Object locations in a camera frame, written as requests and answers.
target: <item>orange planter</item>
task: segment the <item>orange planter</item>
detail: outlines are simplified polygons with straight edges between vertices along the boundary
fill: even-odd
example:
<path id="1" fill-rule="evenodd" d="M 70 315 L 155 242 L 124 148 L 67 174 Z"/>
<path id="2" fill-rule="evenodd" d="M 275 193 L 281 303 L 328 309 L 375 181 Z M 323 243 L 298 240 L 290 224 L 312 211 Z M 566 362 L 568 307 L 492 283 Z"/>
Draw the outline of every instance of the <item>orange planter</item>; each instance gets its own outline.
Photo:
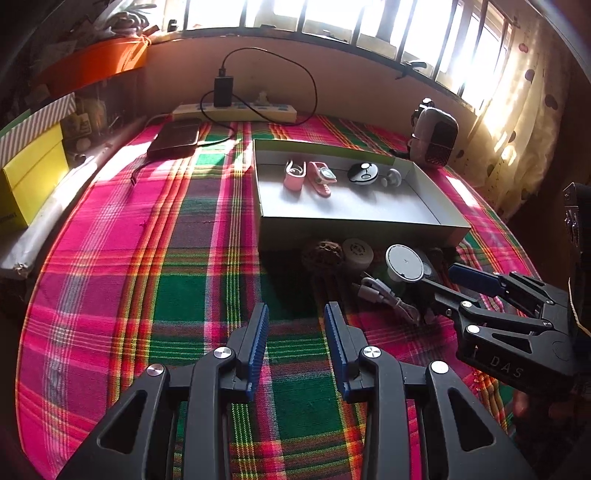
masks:
<path id="1" fill-rule="evenodd" d="M 46 84 L 51 96 L 59 98 L 118 73 L 138 69 L 145 64 L 149 44 L 147 37 L 95 43 L 43 70 L 33 80 L 33 88 Z"/>

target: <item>white power strip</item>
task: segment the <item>white power strip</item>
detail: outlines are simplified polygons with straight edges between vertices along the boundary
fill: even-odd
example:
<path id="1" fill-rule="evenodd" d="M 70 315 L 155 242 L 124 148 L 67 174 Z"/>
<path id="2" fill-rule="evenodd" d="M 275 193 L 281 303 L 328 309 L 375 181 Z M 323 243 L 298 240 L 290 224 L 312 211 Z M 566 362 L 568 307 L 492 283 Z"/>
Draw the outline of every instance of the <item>white power strip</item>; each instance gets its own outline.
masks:
<path id="1" fill-rule="evenodd" d="M 274 105 L 260 106 L 250 104 L 251 107 L 260 111 L 267 118 L 274 122 L 288 122 L 296 121 L 297 112 L 291 105 Z M 264 122 L 264 118 L 257 115 L 241 102 L 235 102 L 228 107 L 215 107 L 212 103 L 204 103 L 203 111 L 216 122 Z M 199 118 L 207 121 L 201 113 L 198 103 L 190 103 L 186 105 L 179 105 L 172 113 L 173 120 L 181 120 L 187 118 Z"/>

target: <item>metal screw head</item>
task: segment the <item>metal screw head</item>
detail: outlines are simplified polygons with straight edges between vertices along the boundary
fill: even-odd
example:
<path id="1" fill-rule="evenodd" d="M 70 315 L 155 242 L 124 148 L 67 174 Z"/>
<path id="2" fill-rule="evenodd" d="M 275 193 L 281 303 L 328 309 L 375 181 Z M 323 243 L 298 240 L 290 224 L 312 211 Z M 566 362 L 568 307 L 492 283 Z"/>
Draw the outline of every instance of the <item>metal screw head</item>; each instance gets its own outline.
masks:
<path id="1" fill-rule="evenodd" d="M 220 346 L 213 351 L 213 354 L 216 358 L 228 358 L 232 354 L 232 349 L 227 346 Z"/>
<path id="2" fill-rule="evenodd" d="M 433 370 L 436 374 L 446 374 L 449 370 L 447 363 L 442 362 L 441 360 L 436 360 L 431 364 L 431 370 Z"/>
<path id="3" fill-rule="evenodd" d="M 363 354 L 367 358 L 377 358 L 382 355 L 382 351 L 376 346 L 367 346 L 363 349 Z"/>
<path id="4" fill-rule="evenodd" d="M 146 369 L 146 373 L 151 377 L 157 377 L 164 372 L 164 365 L 152 364 Z"/>

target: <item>curtain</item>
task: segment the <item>curtain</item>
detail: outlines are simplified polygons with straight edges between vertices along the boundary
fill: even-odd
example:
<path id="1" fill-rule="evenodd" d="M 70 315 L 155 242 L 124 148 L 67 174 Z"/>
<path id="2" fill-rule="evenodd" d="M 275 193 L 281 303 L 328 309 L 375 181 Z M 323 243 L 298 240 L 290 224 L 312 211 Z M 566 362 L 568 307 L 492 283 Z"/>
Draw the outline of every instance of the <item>curtain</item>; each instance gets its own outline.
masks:
<path id="1" fill-rule="evenodd" d="M 449 163 L 503 220 L 538 191 L 550 166 L 571 62 L 564 42 L 532 9 L 519 12 L 512 36 L 499 85 Z"/>

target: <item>human hand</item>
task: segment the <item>human hand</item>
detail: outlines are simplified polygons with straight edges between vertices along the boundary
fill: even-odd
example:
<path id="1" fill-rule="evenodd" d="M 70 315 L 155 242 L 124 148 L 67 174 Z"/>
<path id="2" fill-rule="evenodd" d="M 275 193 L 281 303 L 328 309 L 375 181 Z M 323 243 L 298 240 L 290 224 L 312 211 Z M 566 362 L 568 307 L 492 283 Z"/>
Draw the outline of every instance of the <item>human hand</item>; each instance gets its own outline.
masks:
<path id="1" fill-rule="evenodd" d="M 530 409 L 530 396 L 515 390 L 513 393 L 513 414 L 521 419 L 527 416 Z M 551 420 L 558 422 L 568 419 L 588 421 L 591 420 L 591 401 L 580 395 L 571 395 L 566 401 L 551 403 L 547 413 Z"/>

